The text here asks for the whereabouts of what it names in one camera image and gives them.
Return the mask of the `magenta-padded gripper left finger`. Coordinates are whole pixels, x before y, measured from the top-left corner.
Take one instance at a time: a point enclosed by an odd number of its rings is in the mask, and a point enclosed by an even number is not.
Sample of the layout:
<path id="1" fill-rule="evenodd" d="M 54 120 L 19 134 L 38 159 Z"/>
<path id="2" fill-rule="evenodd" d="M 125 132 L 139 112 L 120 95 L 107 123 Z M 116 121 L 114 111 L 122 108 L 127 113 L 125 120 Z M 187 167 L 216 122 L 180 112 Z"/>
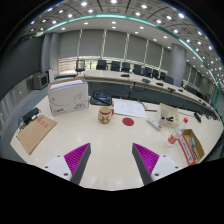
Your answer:
<path id="1" fill-rule="evenodd" d="M 79 185 L 90 154 L 91 145 L 87 143 L 65 155 L 54 157 L 43 166 L 43 170 Z"/>

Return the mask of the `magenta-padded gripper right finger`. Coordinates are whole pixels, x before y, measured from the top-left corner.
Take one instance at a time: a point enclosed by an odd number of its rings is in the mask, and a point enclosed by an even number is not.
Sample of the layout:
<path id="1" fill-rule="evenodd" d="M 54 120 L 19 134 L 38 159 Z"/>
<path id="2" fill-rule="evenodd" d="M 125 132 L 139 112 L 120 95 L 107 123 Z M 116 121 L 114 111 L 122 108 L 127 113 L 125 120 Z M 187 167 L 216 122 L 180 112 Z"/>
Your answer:
<path id="1" fill-rule="evenodd" d="M 132 154 L 144 185 L 148 185 L 182 169 L 168 155 L 158 155 L 137 143 L 132 145 Z"/>

